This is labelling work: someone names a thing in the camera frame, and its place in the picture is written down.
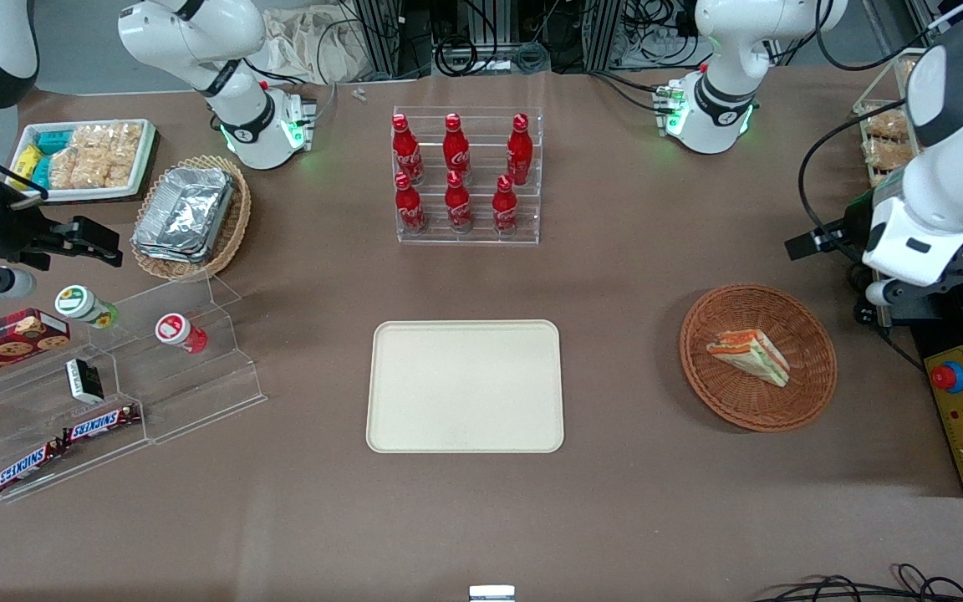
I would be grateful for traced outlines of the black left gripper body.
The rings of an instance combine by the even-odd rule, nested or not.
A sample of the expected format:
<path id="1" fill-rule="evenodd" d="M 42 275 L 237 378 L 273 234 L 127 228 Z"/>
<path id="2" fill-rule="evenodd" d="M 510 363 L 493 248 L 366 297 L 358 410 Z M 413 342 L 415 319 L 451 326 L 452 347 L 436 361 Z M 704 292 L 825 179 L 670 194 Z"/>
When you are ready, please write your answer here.
<path id="1" fill-rule="evenodd" d="M 857 197 L 845 208 L 841 218 L 841 240 L 856 254 L 863 254 L 870 236 L 873 220 L 873 199 Z"/>

